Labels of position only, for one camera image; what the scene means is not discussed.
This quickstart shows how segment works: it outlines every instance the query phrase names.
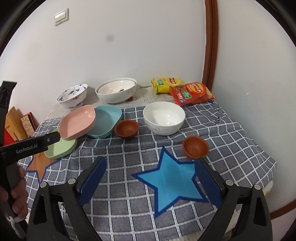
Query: blue star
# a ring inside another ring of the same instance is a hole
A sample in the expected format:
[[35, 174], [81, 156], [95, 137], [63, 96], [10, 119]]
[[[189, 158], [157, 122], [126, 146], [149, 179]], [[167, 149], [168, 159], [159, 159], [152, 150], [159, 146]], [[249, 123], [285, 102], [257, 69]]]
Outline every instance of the blue star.
[[179, 162], [164, 147], [155, 169], [132, 174], [155, 191], [155, 217], [178, 200], [208, 202], [196, 182], [195, 162]]

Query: white ceramic bowl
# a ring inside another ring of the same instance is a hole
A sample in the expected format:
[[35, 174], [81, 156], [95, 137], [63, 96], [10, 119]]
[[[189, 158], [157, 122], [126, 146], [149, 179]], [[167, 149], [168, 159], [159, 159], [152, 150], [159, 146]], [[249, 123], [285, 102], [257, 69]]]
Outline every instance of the white ceramic bowl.
[[77, 109], [83, 106], [83, 101], [86, 97], [87, 84], [79, 84], [72, 86], [65, 90], [57, 98], [57, 102], [60, 103], [64, 108]]
[[118, 78], [102, 83], [96, 88], [97, 97], [109, 104], [124, 102], [131, 98], [137, 89], [137, 81], [131, 78]]
[[148, 129], [161, 136], [176, 133], [185, 120], [185, 112], [180, 106], [163, 101], [147, 105], [143, 116]]

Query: hand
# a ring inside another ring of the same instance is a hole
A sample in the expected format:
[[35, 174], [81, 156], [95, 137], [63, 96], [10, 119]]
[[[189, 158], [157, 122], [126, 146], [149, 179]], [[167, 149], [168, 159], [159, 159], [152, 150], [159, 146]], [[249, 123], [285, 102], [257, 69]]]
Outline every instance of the hand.
[[[22, 167], [18, 169], [18, 175], [20, 180], [18, 181], [16, 187], [11, 190], [11, 195], [15, 199], [15, 202], [12, 205], [12, 210], [14, 213], [18, 214], [20, 218], [25, 218], [28, 214], [28, 192], [26, 190], [27, 182], [24, 178], [26, 176], [26, 172]], [[0, 200], [5, 201], [7, 199], [8, 193], [0, 186]]]

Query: green label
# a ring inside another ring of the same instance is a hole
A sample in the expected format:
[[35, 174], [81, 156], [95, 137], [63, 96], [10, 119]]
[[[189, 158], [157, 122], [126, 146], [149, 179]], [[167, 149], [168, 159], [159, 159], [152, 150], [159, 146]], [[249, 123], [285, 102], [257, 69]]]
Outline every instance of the green label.
[[159, 85], [164, 85], [164, 83], [163, 83], [161, 80], [158, 80], [157, 83], [158, 83]]
[[184, 95], [185, 99], [190, 99], [191, 95], [188, 93], [187, 90], [182, 90], [182, 94]]

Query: red chip bag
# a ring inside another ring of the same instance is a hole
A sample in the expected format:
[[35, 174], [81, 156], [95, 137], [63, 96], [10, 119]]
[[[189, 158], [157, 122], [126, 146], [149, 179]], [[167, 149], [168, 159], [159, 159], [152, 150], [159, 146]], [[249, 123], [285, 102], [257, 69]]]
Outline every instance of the red chip bag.
[[193, 82], [184, 85], [171, 86], [170, 94], [177, 105], [197, 104], [216, 97], [201, 83]]

